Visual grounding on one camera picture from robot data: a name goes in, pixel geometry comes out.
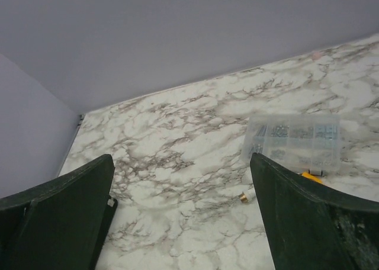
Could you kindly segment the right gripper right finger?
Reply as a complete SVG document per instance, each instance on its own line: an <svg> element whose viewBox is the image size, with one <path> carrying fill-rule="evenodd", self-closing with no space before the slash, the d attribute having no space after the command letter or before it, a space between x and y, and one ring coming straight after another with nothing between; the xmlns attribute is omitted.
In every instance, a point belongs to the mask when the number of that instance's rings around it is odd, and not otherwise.
<svg viewBox="0 0 379 270"><path fill-rule="evenodd" d="M276 269L378 269L378 203L307 179L260 153L253 185Z"/></svg>

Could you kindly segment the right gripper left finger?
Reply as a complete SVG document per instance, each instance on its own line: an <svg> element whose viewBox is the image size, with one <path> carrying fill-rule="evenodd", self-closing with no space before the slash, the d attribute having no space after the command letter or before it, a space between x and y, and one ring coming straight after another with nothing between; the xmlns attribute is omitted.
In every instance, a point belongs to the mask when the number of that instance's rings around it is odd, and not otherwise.
<svg viewBox="0 0 379 270"><path fill-rule="evenodd" d="M114 170L104 154L1 198L1 269L92 269Z"/></svg>

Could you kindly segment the black poker chip case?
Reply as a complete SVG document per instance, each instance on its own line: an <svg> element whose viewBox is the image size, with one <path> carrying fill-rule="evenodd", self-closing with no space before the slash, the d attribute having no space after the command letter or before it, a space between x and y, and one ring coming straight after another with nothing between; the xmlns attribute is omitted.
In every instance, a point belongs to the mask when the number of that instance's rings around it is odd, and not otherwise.
<svg viewBox="0 0 379 270"><path fill-rule="evenodd" d="M94 257L92 260L92 269L95 269L97 262L99 260L99 256L101 254L103 245L105 243L105 240L107 238L109 229L111 227L111 223L113 221L113 218L115 216L115 212L118 207L118 201L117 199L111 197L110 195L108 196L107 200L107 205L105 207L103 217L102 217L102 222L99 228L99 233L97 237L97 241L95 244L95 249L94 249Z"/></svg>

